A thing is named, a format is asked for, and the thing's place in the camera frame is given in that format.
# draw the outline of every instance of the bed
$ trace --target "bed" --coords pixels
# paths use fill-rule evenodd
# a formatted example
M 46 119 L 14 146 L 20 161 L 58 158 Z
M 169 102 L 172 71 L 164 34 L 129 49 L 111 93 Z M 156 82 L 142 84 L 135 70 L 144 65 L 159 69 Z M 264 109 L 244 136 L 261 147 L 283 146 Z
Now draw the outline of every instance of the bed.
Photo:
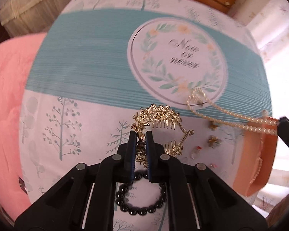
M 77 163 L 114 154 L 128 140 L 133 115 L 153 103 L 170 105 L 195 130 L 179 159 L 203 162 L 233 186 L 244 132 L 213 130 L 195 117 L 186 106 L 195 86 L 231 111 L 271 114 L 257 47 L 232 18 L 191 0 L 72 0 L 47 35 L 0 44 L 0 204 L 15 220 Z M 193 108 L 236 120 L 207 104 Z M 153 129 L 154 140 L 180 139 L 178 128 L 171 131 Z M 209 146 L 210 135 L 218 147 Z M 140 181 L 137 188 L 129 195 L 137 206 L 158 197 L 158 185 Z M 115 206 L 114 218 L 114 230 L 168 230 L 166 207 L 131 219 Z

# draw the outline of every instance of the small earring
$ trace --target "small earring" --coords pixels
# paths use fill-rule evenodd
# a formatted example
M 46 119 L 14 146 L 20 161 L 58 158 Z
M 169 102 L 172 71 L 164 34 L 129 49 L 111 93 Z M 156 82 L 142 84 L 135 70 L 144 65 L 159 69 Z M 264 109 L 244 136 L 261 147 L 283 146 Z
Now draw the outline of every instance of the small earring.
M 218 139 L 216 136 L 210 136 L 208 140 L 208 144 L 212 148 L 216 148 L 221 144 L 221 140 Z
M 194 148 L 194 150 L 190 154 L 190 158 L 192 158 L 194 160 L 199 158 L 201 150 L 202 150 L 202 147 L 200 147 L 200 146 L 197 146 L 196 148 Z
M 211 129 L 211 130 L 216 130 L 218 127 L 219 127 L 219 124 L 218 123 L 216 123 L 216 122 L 213 122 L 213 121 L 209 121 L 210 123 L 209 123 L 209 128 Z

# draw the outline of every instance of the pink pillow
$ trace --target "pink pillow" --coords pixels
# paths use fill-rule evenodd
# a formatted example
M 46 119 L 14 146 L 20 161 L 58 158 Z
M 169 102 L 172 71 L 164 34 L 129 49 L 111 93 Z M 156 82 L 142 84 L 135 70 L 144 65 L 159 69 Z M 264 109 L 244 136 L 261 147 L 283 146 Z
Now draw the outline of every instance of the pink pillow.
M 15 220 L 30 205 L 20 188 L 19 114 L 26 81 L 45 33 L 0 44 L 0 204 Z

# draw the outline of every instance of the pearl strand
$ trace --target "pearl strand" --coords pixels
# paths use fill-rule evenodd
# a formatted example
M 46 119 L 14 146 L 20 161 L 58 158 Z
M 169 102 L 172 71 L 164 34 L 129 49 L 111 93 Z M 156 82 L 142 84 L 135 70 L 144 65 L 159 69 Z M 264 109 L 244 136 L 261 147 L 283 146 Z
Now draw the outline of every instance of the pearl strand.
M 269 129 L 269 128 L 261 128 L 261 127 L 253 127 L 253 126 L 249 126 L 249 125 L 244 125 L 244 124 L 239 124 L 239 123 L 235 123 L 235 122 L 227 122 L 227 121 L 223 121 L 223 120 L 220 120 L 220 119 L 215 119 L 213 117 L 209 117 L 209 116 L 206 116 L 204 114 L 201 114 L 199 113 L 198 111 L 194 110 L 191 105 L 190 105 L 190 101 L 191 100 L 194 100 L 194 101 L 197 101 L 197 102 L 200 102 L 202 103 L 202 99 L 200 98 L 199 95 L 196 94 L 196 92 L 199 92 L 201 94 L 201 96 L 206 100 L 208 101 L 208 103 L 213 106 L 214 108 L 218 109 L 219 111 L 222 111 L 223 113 L 226 113 L 228 115 L 231 115 L 231 116 L 234 116 L 234 117 L 237 117 L 237 118 L 241 118 L 243 120 L 247 120 L 247 121 L 250 121 L 250 122 L 256 122 L 256 123 L 264 123 L 264 124 L 268 124 L 268 125 L 273 125 L 275 126 L 277 123 L 276 121 L 271 121 L 271 120 L 266 120 L 266 119 L 258 119 L 258 118 L 252 118 L 250 116 L 243 116 L 243 115 L 240 115 L 240 114 L 236 114 L 236 113 L 233 113 L 231 111 L 228 111 L 226 109 L 223 109 L 221 108 L 220 106 L 218 106 L 216 103 L 212 102 L 207 96 L 206 94 L 204 93 L 204 91 L 201 89 L 201 88 L 198 88 L 198 87 L 195 87 L 194 90 L 193 90 L 193 94 L 190 95 L 188 97 L 188 100 L 187 100 L 187 107 L 189 108 L 189 110 L 191 110 L 195 115 L 197 116 L 200 116 L 201 118 L 203 119 L 207 119 L 207 120 L 210 120 L 210 121 L 213 121 L 213 122 L 217 122 L 218 124 L 223 124 L 223 125 L 228 125 L 228 126 L 231 126 L 231 127 L 238 127 L 240 129 L 243 129 L 243 130 L 248 130 L 248 131 L 251 131 L 251 132 L 256 132 L 256 133 L 263 133 L 263 134 L 271 134 L 271 135 L 277 135 L 277 130 L 274 130 L 274 129 Z
M 255 123 L 264 123 L 264 124 L 267 124 L 267 125 L 272 125 L 272 126 L 276 126 L 276 121 L 271 121 L 271 120 L 267 120 L 267 119 L 261 119 L 261 118 L 253 118 L 253 117 L 250 117 L 250 116 L 245 116 L 245 115 L 240 115 L 240 114 L 236 114 L 236 113 L 233 113 L 231 111 L 228 111 L 220 106 L 218 106 L 216 103 L 212 102 L 209 97 L 206 95 L 206 93 L 204 93 L 204 91 L 199 88 L 199 87 L 195 87 L 194 90 L 193 90 L 193 94 L 192 94 L 192 99 L 195 99 L 197 98 L 198 100 L 201 100 L 201 98 L 199 98 L 199 95 L 197 95 L 196 93 L 199 92 L 201 94 L 201 96 L 204 98 L 204 100 L 208 101 L 208 103 L 213 106 L 214 108 L 216 108 L 217 110 L 225 113 L 225 114 L 228 114 L 228 115 L 231 115 L 233 117 L 236 117 L 236 118 L 240 118 L 240 119 L 243 119 L 243 120 L 247 120 L 247 121 L 250 121 L 250 122 L 255 122 Z
M 253 179 L 249 182 L 250 184 L 252 184 L 258 177 L 259 173 L 260 173 L 260 170 L 261 170 L 261 167 L 262 167 L 262 159 L 261 157 L 258 157 L 258 161 L 259 161 L 259 164 L 258 164 L 258 168 L 257 168 L 257 171 L 253 177 Z

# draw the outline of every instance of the black bead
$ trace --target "black bead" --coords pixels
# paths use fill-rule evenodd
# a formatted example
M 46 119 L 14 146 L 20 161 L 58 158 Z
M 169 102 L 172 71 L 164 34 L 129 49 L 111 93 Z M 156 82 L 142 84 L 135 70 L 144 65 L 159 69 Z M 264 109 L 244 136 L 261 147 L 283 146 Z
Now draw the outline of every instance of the black bead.
M 166 196 L 161 196 L 161 197 L 160 197 L 160 201 L 161 201 L 161 202 L 166 202 L 166 201 L 167 201 Z
M 129 186 L 132 186 L 133 183 L 132 182 L 125 182 L 124 185 L 129 187 Z
M 154 213 L 156 211 L 156 207 L 154 205 L 148 206 L 147 207 L 147 212 L 148 213 Z
M 125 194 L 125 193 L 127 193 L 129 191 L 129 187 L 124 185 L 124 184 L 122 184 L 122 185 L 119 186 L 119 191 Z
M 165 183 L 159 183 L 159 186 L 160 186 L 162 189 L 166 188 L 166 184 L 165 184 Z
M 125 194 L 124 194 L 124 193 L 122 193 L 122 192 L 120 192 L 120 191 L 116 192 L 116 198 L 117 198 L 117 199 L 123 199 L 124 197 L 125 197 Z
M 138 214 L 139 215 L 146 215 L 147 214 L 147 210 L 145 208 L 141 208 L 138 210 Z
M 129 209 L 129 214 L 130 215 L 136 215 L 138 213 L 138 209 L 136 209 L 136 208 L 130 208 Z
M 124 200 L 123 200 L 123 199 L 116 199 L 116 200 L 115 200 L 115 203 L 116 203 L 118 206 L 122 206 L 122 205 L 124 205 Z
M 142 177 L 145 179 L 149 179 L 147 170 L 142 173 Z
M 156 208 L 161 208 L 162 206 L 164 205 L 164 203 L 160 200 L 158 200 L 155 204 L 154 204 L 154 207 Z
M 165 189 L 165 188 L 162 188 L 162 189 L 160 190 L 160 195 L 161 195 L 161 196 L 166 196 L 166 189 Z
M 120 206 L 120 209 L 121 209 L 122 212 L 127 212 L 129 210 L 129 207 L 124 204 L 124 205 Z
M 134 180 L 140 180 L 141 178 L 142 178 L 142 173 L 141 172 L 135 172 Z

